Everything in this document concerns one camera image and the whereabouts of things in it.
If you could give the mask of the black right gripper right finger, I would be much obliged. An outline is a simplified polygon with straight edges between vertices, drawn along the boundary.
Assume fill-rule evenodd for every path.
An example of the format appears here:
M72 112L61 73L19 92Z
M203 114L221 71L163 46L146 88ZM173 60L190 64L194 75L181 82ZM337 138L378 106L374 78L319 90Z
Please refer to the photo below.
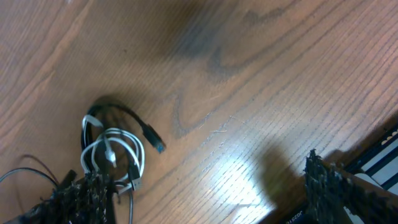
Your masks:
M307 214L316 222L347 223L349 210L363 223L397 223L397 195L326 163L314 149L304 172Z

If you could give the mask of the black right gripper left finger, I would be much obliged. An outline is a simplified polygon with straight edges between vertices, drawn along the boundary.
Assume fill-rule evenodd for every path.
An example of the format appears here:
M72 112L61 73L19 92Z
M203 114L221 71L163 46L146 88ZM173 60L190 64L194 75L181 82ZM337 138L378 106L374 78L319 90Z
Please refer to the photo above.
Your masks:
M70 170L55 185L50 198L42 199L28 212L8 220L8 223L116 223L113 195L117 193L115 181L108 175L89 173L75 180Z

